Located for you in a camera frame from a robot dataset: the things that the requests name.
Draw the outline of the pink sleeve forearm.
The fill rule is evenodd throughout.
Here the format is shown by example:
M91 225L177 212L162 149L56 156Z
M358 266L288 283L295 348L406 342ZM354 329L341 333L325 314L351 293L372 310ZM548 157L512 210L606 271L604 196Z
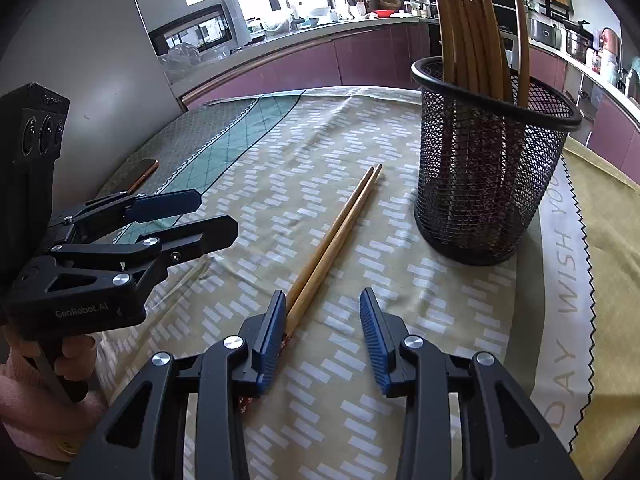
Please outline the pink sleeve forearm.
M23 452L70 462L106 410L104 395L95 391L77 404L61 401L14 351L1 365L2 424Z

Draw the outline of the left hand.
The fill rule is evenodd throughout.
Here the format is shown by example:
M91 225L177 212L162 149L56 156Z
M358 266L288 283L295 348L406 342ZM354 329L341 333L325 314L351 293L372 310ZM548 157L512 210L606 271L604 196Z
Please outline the left hand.
M22 338L12 325L3 327L3 333L9 346L24 358L39 358L40 347L36 342ZM63 339L62 356L54 364L55 374L72 382L89 379L96 366L96 341L89 335L73 336Z

